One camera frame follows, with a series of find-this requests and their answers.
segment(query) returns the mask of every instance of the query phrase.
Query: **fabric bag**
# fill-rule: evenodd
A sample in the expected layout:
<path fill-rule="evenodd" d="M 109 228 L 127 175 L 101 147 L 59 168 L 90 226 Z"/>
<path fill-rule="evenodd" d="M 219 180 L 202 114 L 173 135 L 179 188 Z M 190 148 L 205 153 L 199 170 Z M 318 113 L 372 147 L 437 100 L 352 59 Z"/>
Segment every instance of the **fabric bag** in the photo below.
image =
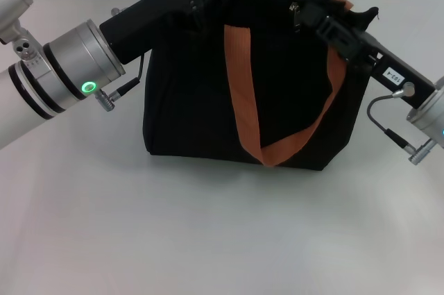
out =
<path fill-rule="evenodd" d="M 205 37 L 151 53 L 144 140 L 176 155 L 322 170 L 349 142 L 369 74 L 298 25 L 314 2 L 365 30 L 344 0 L 231 0 Z"/>

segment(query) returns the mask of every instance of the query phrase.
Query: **label sticker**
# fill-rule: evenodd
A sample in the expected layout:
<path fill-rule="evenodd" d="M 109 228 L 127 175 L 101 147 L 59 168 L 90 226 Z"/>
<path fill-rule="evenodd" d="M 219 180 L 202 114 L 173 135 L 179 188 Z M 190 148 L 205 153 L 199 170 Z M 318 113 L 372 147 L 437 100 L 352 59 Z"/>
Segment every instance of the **label sticker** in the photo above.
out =
<path fill-rule="evenodd" d="M 393 68 L 388 68 L 382 76 L 385 76 L 388 80 L 395 83 L 396 85 L 400 85 L 403 80 L 405 80 L 405 77 L 403 77 L 401 74 L 397 73 Z"/>

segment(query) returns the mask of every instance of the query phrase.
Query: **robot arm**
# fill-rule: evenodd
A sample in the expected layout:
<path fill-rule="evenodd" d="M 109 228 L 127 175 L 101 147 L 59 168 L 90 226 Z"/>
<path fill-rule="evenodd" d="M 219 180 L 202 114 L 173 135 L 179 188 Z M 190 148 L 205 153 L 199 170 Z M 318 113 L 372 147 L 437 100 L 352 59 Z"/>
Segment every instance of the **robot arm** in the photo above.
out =
<path fill-rule="evenodd" d="M 12 43 L 21 61 L 0 73 L 0 92 L 8 95 L 8 104 L 0 104 L 0 149 L 89 95 L 112 110 L 114 102 L 139 82 L 133 79 L 109 96 L 101 89 L 125 74 L 122 63 L 166 40 L 170 44 L 178 29 L 205 33 L 228 3 L 141 0 L 100 28 L 89 20 L 42 46 L 18 20 L 32 0 L 2 0 L 0 40 Z M 413 107 L 407 119 L 430 137 L 424 146 L 416 150 L 383 128 L 411 154 L 412 163 L 418 164 L 436 144 L 444 148 L 444 79 L 433 85 L 369 34 L 350 28 L 318 6 L 307 4 L 300 12 L 300 22 L 315 29 L 349 65 L 370 71 L 393 92 L 389 97 L 402 97 Z"/>
<path fill-rule="evenodd" d="M 324 42 L 334 47 L 349 65 L 370 75 L 392 95 L 378 97 L 368 107 L 368 116 L 398 146 L 411 154 L 410 161 L 417 165 L 439 144 L 444 148 L 444 78 L 435 85 L 382 46 L 365 31 L 348 27 L 340 19 L 329 16 L 322 8 L 308 4 L 300 20 L 316 30 Z M 400 98 L 413 107 L 407 120 L 430 137 L 418 150 L 390 129 L 382 127 L 370 113 L 376 101 Z"/>

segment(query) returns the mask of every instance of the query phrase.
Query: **black cable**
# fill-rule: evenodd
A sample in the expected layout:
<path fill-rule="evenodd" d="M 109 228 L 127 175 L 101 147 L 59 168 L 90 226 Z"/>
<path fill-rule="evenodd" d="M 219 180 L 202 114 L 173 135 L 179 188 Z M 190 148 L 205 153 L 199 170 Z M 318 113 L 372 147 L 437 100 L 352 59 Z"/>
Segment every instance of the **black cable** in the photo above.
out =
<path fill-rule="evenodd" d="M 383 101 L 384 99 L 392 99 L 393 95 L 387 95 L 387 96 L 381 96 L 381 97 L 377 97 L 376 99 L 373 99 L 370 104 L 368 104 L 367 107 L 367 116 L 368 118 L 374 123 L 374 125 L 376 125 L 378 128 L 380 128 L 385 135 L 387 135 L 393 142 L 395 142 L 399 147 L 401 147 L 402 149 L 406 148 L 407 146 L 409 146 L 410 144 L 408 143 L 408 141 L 406 141 L 405 139 L 403 139 L 401 136 L 399 136 L 397 133 L 393 132 L 390 128 L 385 128 L 383 127 L 383 125 L 381 125 L 375 118 L 373 118 L 372 114 L 370 113 L 370 111 L 372 110 L 373 105 L 376 102 L 379 101 Z"/>
<path fill-rule="evenodd" d="M 379 101 L 383 101 L 384 99 L 392 99 L 393 98 L 393 96 L 392 95 L 387 95 L 387 96 L 381 96 L 381 97 L 377 97 L 377 98 L 375 98 L 374 100 L 372 100 L 371 102 L 370 102 L 370 104 L 368 104 L 368 107 L 367 107 L 367 116 L 368 116 L 368 118 L 377 126 L 377 127 L 379 127 L 383 132 L 385 132 L 386 131 L 386 129 L 383 127 L 383 125 L 381 125 L 375 118 L 373 118 L 373 116 L 372 116 L 372 114 L 371 114 L 371 110 L 372 110 L 372 107 L 373 107 L 373 105 L 376 103 L 376 102 L 379 102 Z"/>
<path fill-rule="evenodd" d="M 140 56 L 139 75 L 137 76 L 139 81 L 142 78 L 142 74 L 144 72 L 144 61 L 145 61 L 145 55 Z"/>
<path fill-rule="evenodd" d="M 117 92 L 120 96 L 123 96 L 127 92 L 129 92 L 131 89 L 133 89 L 136 85 L 140 83 L 140 80 L 138 78 L 132 79 L 130 82 L 125 83 L 120 88 L 117 88 Z"/>

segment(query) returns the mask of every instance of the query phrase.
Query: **green led ring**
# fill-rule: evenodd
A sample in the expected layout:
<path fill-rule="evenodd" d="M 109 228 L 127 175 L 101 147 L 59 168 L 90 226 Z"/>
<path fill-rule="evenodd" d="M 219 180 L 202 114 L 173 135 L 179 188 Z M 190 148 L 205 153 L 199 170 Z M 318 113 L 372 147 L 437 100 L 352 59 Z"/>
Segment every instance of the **green led ring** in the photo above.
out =
<path fill-rule="evenodd" d="M 95 82 L 85 82 L 82 85 L 83 92 L 93 92 L 96 89 L 97 85 Z"/>

